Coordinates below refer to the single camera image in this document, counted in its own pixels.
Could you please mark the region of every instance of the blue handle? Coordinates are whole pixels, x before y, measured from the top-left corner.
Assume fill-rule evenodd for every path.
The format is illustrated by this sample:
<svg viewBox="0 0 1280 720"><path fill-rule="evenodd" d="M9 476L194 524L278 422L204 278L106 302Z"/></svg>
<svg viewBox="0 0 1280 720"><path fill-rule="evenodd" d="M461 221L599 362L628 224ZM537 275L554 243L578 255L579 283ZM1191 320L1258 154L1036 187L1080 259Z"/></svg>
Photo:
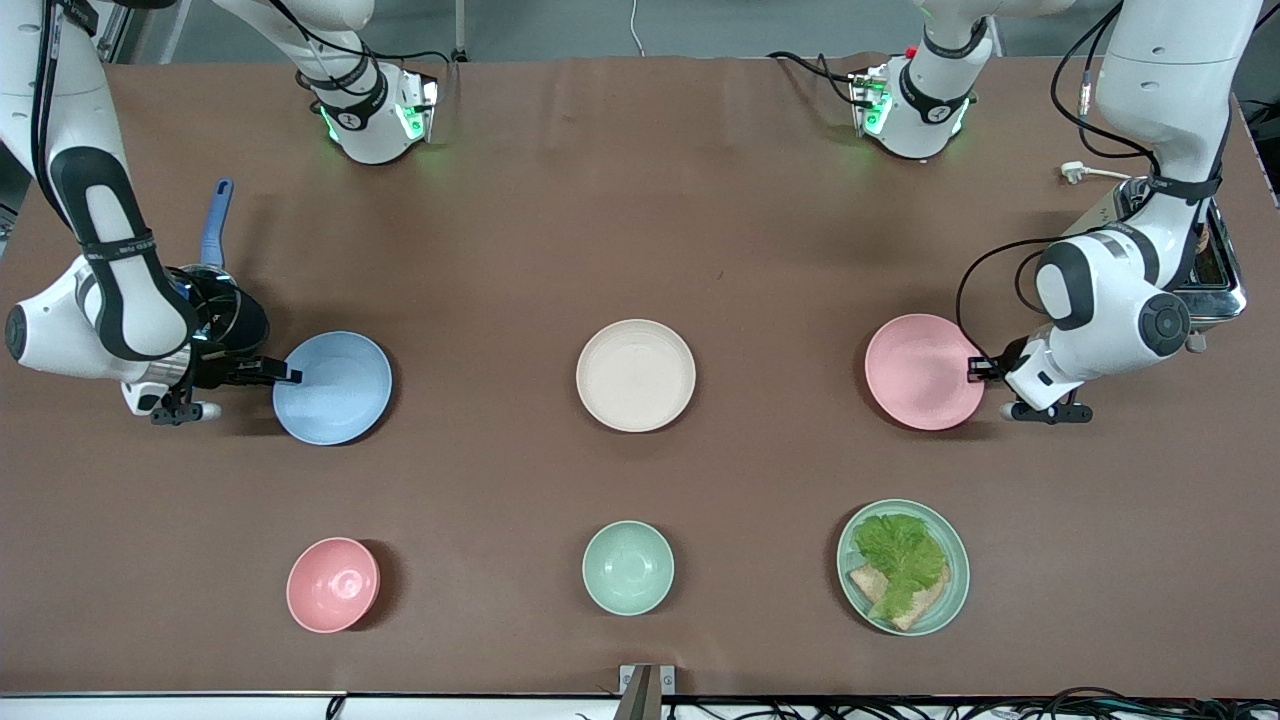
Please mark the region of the blue handle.
<svg viewBox="0 0 1280 720"><path fill-rule="evenodd" d="M223 266L223 225L227 223L227 210L232 206L234 191L236 183L232 178L223 178L214 187L214 199L209 202L209 215L205 218L205 232L200 236L202 265Z"/></svg>

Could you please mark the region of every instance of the white plate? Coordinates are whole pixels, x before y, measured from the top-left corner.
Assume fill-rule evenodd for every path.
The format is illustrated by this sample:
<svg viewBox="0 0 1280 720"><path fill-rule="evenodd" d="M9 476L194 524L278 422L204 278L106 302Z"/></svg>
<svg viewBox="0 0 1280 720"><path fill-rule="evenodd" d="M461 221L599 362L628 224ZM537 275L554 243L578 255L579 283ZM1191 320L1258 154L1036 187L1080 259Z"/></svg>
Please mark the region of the white plate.
<svg viewBox="0 0 1280 720"><path fill-rule="evenodd" d="M653 320L622 320L595 333L577 359L577 395L605 425L645 433L671 423L694 396L694 354Z"/></svg>
<svg viewBox="0 0 1280 720"><path fill-rule="evenodd" d="M284 429L302 442L351 442L374 427L392 398L392 364L362 334L317 334L284 361L302 370L302 383L276 383L271 405Z"/></svg>

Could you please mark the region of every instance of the metal bracket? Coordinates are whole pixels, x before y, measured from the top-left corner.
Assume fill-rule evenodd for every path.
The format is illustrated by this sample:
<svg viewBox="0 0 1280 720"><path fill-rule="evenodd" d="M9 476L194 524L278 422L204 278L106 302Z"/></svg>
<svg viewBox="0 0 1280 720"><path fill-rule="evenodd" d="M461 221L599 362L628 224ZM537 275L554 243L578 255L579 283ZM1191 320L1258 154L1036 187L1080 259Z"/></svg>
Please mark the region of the metal bracket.
<svg viewBox="0 0 1280 720"><path fill-rule="evenodd" d="M631 684L631 678L635 675L636 667L640 667L640 664L618 666L618 694L627 692L627 685ZM676 694L676 666L655 665L654 669L658 670L658 679L662 684L662 694Z"/></svg>

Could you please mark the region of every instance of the white plug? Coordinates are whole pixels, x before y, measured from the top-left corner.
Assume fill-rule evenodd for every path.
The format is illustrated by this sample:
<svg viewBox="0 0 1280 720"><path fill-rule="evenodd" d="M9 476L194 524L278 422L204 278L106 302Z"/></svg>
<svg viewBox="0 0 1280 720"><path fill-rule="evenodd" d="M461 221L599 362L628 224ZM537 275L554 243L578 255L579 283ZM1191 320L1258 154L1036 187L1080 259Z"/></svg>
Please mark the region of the white plug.
<svg viewBox="0 0 1280 720"><path fill-rule="evenodd" d="M1064 178L1066 178L1068 184L1078 184L1082 179L1084 179L1084 176L1098 176L1098 177L1116 178L1116 179L1129 179L1133 177L1133 176L1126 176L1124 173L1116 173L1112 170L1100 170L1097 168L1089 168L1079 160L1062 163L1062 165L1059 167L1057 172L1061 173Z"/></svg>

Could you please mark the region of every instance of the food on plate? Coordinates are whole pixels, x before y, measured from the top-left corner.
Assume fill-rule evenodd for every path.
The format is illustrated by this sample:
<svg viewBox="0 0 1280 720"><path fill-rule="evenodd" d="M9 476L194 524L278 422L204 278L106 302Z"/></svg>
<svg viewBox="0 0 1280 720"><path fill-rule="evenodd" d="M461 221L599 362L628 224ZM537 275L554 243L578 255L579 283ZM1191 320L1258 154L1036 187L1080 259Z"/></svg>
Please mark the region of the food on plate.
<svg viewBox="0 0 1280 720"><path fill-rule="evenodd" d="M924 520L911 515L877 515L854 530L867 564L849 579L872 601L870 616L906 632L942 596L951 568Z"/></svg>

